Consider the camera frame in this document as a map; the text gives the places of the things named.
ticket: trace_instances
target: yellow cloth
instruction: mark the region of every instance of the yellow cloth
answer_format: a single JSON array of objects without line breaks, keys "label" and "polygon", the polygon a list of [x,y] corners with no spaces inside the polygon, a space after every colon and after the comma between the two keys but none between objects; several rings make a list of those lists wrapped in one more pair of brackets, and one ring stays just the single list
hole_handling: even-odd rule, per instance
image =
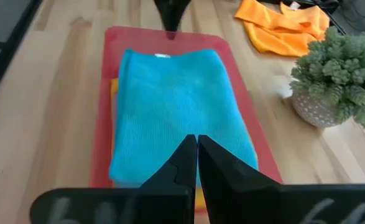
[{"label": "yellow cloth", "polygon": [[235,18],[243,21],[258,51],[300,57],[308,53],[309,42],[324,39],[329,18],[318,6],[293,11],[280,2],[280,10],[282,14],[256,0],[240,5]]},{"label": "yellow cloth", "polygon": [[[112,118],[113,118],[113,97],[114,94],[117,93],[119,89],[119,79],[115,78],[111,80],[111,87],[110,87],[110,97],[111,97],[111,109],[112,109]],[[114,146],[114,122],[112,121],[112,146]],[[195,210],[203,210],[206,208],[205,197],[203,195],[203,191],[201,189],[196,189],[196,198],[195,198]]]}]

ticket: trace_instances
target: wooden surface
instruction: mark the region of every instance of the wooden surface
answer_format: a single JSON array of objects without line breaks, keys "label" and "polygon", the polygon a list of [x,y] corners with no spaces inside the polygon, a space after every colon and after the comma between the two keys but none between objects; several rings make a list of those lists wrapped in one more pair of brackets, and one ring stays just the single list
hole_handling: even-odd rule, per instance
[{"label": "wooden surface", "polygon": [[[365,131],[320,130],[287,99],[294,58],[260,54],[233,19],[237,0],[193,0],[184,32],[233,51],[285,183],[365,182]],[[38,194],[88,184],[104,31],[162,29],[151,0],[44,0],[0,85],[0,223],[28,223]],[[206,223],[206,217],[198,217]]]}]

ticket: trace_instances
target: red tray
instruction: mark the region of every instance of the red tray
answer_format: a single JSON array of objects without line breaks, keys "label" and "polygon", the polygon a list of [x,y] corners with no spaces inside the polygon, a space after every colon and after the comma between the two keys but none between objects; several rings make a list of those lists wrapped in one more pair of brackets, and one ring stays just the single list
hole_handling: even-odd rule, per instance
[{"label": "red tray", "polygon": [[143,54],[178,55],[195,50],[214,49],[221,57],[229,75],[239,111],[257,152],[259,170],[266,176],[282,182],[274,158],[267,145],[251,99],[242,81],[228,43],[213,35],[178,32],[172,35],[162,30],[112,27],[105,33],[101,86],[99,89],[98,115],[96,119],[95,145],[91,163],[90,187],[112,187],[108,169],[112,156],[112,114],[110,80],[117,78],[119,63],[126,49]]}]

